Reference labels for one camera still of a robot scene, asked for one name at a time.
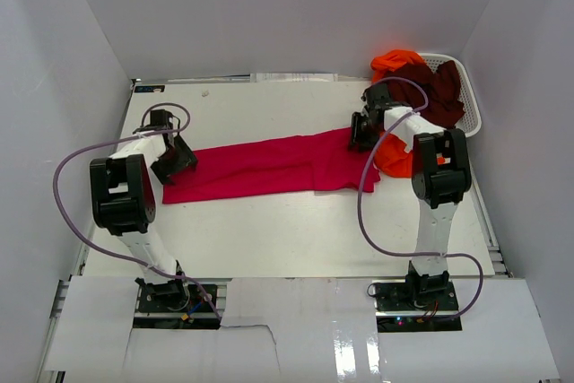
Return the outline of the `magenta t shirt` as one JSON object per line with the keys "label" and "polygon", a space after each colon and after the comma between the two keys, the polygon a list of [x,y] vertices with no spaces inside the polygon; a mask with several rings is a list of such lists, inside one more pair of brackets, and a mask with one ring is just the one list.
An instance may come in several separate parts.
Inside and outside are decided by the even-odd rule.
{"label": "magenta t shirt", "polygon": [[163,188],[165,205],[300,191],[356,190],[369,158],[346,128],[196,151],[198,164]]}

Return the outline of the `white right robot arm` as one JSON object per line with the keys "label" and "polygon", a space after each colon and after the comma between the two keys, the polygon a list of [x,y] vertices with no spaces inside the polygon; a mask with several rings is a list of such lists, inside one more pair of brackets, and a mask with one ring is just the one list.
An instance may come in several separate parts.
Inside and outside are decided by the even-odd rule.
{"label": "white right robot arm", "polygon": [[470,189],[472,176],[465,133],[446,129],[420,112],[391,98],[385,83],[368,87],[361,112],[352,114],[350,148],[375,153],[382,139],[393,135],[412,152],[411,181],[419,202],[415,251],[409,255],[404,296],[414,309],[427,309],[448,287],[448,242],[458,204]]}

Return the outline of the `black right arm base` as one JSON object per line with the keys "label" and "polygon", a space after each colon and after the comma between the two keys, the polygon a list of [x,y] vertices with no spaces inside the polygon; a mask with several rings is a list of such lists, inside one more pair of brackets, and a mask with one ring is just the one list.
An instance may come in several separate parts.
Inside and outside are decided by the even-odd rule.
{"label": "black right arm base", "polygon": [[380,334],[460,332],[457,294],[452,282],[443,292],[414,300],[403,282],[373,282],[367,295],[374,300]]}

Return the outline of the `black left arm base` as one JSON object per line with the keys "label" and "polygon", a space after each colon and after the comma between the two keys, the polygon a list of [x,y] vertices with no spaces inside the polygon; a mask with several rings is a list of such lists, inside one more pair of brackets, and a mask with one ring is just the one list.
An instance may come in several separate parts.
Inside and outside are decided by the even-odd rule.
{"label": "black left arm base", "polygon": [[133,328],[217,330],[220,319],[213,313],[210,300],[222,314],[225,308],[224,284],[204,284],[202,293],[194,283],[168,281],[163,285],[144,284],[142,278],[135,304]]}

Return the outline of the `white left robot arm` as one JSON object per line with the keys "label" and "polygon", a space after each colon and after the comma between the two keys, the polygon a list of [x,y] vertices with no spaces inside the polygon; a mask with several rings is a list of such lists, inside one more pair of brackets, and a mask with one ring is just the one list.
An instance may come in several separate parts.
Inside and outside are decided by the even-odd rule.
{"label": "white left robot arm", "polygon": [[166,109],[146,111],[148,123],[133,133],[134,141],[108,158],[90,163],[91,207],[97,226],[119,238],[146,272],[136,282],[144,295],[171,310],[184,308],[189,288],[178,260],[165,248],[152,223],[156,202],[151,176],[163,186],[194,170],[198,159],[180,135],[180,120]]}

